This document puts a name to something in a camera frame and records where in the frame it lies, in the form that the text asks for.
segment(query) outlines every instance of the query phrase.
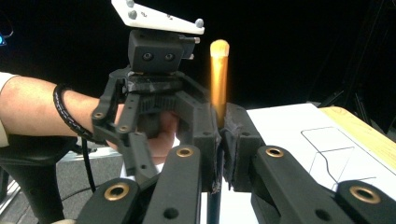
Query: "white mounting plate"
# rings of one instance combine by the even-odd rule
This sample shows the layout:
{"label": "white mounting plate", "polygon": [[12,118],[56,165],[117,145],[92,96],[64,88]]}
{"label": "white mounting plate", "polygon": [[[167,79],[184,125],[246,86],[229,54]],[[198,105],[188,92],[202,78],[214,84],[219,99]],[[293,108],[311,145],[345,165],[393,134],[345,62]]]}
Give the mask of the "white mounting plate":
{"label": "white mounting plate", "polygon": [[[180,18],[136,3],[134,3],[133,7],[128,7],[126,0],[111,0],[111,4],[127,26],[196,35],[202,35],[205,30],[205,27],[197,27],[193,22],[184,21]],[[136,12],[136,18],[134,20],[128,15],[133,10]]]}

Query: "cable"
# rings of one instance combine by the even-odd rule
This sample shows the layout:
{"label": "cable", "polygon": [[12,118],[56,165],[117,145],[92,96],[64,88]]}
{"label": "cable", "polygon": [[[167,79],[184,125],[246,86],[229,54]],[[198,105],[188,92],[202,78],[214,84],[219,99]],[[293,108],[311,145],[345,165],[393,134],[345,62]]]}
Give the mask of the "cable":
{"label": "cable", "polygon": [[82,193],[82,192],[84,192],[84,191],[86,191],[86,190],[89,190],[89,189],[91,189],[91,187],[87,187],[87,188],[85,188],[85,189],[76,190],[76,191],[74,191],[73,193],[70,193],[69,195],[64,196],[64,197],[62,198],[62,202],[63,202],[63,201],[66,201],[67,199],[69,199],[69,198],[71,198],[71,197],[73,197],[73,196],[75,196],[75,195],[77,195],[77,194],[80,194],[80,193]]}
{"label": "cable", "polygon": [[14,34],[14,27],[12,26],[12,22],[11,20],[8,18],[8,16],[6,15],[6,13],[4,13],[3,10],[0,10],[0,13],[3,14],[4,18],[6,18],[9,27],[11,28],[11,31],[9,32],[8,35],[3,35],[3,38],[9,38]]}
{"label": "cable", "polygon": [[82,156],[84,157],[85,168],[87,170],[88,181],[90,182],[92,192],[96,191],[96,186],[92,176],[90,157],[88,155],[87,139],[81,138]]}

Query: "black wristband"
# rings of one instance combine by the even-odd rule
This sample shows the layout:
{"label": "black wristband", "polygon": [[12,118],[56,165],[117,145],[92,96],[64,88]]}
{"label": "black wristband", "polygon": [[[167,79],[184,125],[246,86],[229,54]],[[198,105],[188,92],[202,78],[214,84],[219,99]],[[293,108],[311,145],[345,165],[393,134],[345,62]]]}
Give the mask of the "black wristband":
{"label": "black wristband", "polygon": [[59,113],[59,116],[64,120],[64,123],[69,126],[69,128],[77,133],[80,137],[87,139],[88,141],[96,142],[93,139],[93,134],[83,128],[78,122],[76,122],[67,112],[66,107],[64,106],[64,100],[62,97],[62,93],[64,91],[72,90],[69,86],[65,84],[59,84],[55,87],[53,91],[53,103],[55,103],[56,110]]}

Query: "human arm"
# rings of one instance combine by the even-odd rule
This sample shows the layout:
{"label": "human arm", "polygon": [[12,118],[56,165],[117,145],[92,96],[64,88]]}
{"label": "human arm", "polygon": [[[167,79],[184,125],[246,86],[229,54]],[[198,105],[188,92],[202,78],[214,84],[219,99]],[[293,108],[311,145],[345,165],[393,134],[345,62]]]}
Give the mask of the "human arm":
{"label": "human arm", "polygon": [[[52,100],[55,84],[32,77],[13,77],[0,92],[0,119],[8,134],[77,136],[59,116]],[[92,111],[99,100],[75,91],[64,91],[64,105],[73,119],[92,132]],[[164,162],[172,147],[177,116],[162,113],[162,129],[148,140],[155,163]]]}

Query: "forearm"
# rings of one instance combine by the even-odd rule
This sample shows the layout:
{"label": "forearm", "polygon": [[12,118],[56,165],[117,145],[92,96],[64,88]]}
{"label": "forearm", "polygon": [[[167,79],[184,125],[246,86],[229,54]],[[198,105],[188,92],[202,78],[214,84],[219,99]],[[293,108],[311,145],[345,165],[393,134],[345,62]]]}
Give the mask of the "forearm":
{"label": "forearm", "polygon": [[[55,84],[31,77],[14,77],[0,94],[0,118],[7,133],[24,135],[76,134],[59,116],[52,100]],[[98,99],[75,91],[64,92],[70,115],[92,132],[91,113]]]}

